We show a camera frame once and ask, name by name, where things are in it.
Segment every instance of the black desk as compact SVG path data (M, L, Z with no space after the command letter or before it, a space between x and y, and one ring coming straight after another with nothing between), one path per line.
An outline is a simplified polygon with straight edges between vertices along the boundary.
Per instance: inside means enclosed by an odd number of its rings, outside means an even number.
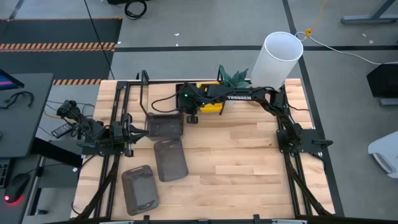
M20 96L9 109L0 110L0 132L3 135L0 141L0 159L12 158L10 178L32 169L35 171L30 173L28 186L16 203L7 204L0 199L0 223L7 224L22 222L32 189L34 193L27 214L33 215L40 195L40 192L37 192L39 180L35 182L35 179L38 179L42 173L38 172L40 169L37 169L42 156L74 167L80 167L82 162L79 155L35 137L52 87L53 75L49 73L11 75L24 83L25 87L0 91L0 104L4 104L4 100L18 91L33 93L34 102L31 107L27 107L29 97ZM4 189L0 189L0 198L3 198L4 191Z

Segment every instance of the white cable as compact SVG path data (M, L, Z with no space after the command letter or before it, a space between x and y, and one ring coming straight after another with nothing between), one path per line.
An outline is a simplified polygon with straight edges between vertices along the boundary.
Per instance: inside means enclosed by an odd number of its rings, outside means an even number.
M307 36L305 35L305 33L303 33L303 32L297 32L297 33L295 34L296 37L297 37L297 34L303 34L304 37L305 37L305 38L302 39L302 40L299 39L300 41L304 41L304 40L307 39ZM322 46L324 46L324 47L327 47L327 48L329 48L330 50L334 50L334 51L337 52L337 53L352 55L352 56L355 56L355 57L357 57L357 58L360 58L360 59L364 60L364 61L367 62L367 63L371 63L371 64L373 64L373 65L382 65L382 64L398 63L398 62L386 62L386 63L372 62L372 61L370 61L370 60L368 60L368 59L366 59L366 58L363 58L363 57L361 57L361 56L359 56L359 55L356 55L356 54L353 54L353 53L349 53L349 52L342 52L342 51L336 50L336 49L334 49L334 48L332 48L332 47L327 46L326 44L323 44L323 43L321 43L321 42L315 40L315 39L312 38L312 37L309 37L309 38L310 38L312 41L314 41L315 43L317 43L317 44L319 44L319 45L322 45Z

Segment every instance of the yellow box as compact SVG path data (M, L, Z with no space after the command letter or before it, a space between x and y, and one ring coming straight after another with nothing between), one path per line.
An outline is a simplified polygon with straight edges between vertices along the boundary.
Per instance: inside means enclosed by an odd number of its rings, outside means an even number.
M200 88L202 84L217 84L218 82L205 82L205 83L197 83L197 87ZM222 103L215 103L212 105L211 103L206 104L204 107L199 108L202 113L219 113L223 109Z

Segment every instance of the black floor mat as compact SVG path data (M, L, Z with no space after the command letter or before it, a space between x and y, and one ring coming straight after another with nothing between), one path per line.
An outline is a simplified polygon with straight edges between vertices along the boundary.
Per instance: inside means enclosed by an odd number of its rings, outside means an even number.
M110 63L121 23L118 18L94 19ZM6 72L52 73L54 85L108 79L109 66L89 19L17 19L2 21L2 26L0 68Z

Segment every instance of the monitor screen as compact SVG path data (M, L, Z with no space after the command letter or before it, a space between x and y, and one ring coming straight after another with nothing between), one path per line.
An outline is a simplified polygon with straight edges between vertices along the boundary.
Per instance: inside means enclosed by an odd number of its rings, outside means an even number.
M23 83L11 77L5 71L0 70L0 90L11 90L22 87L24 87Z

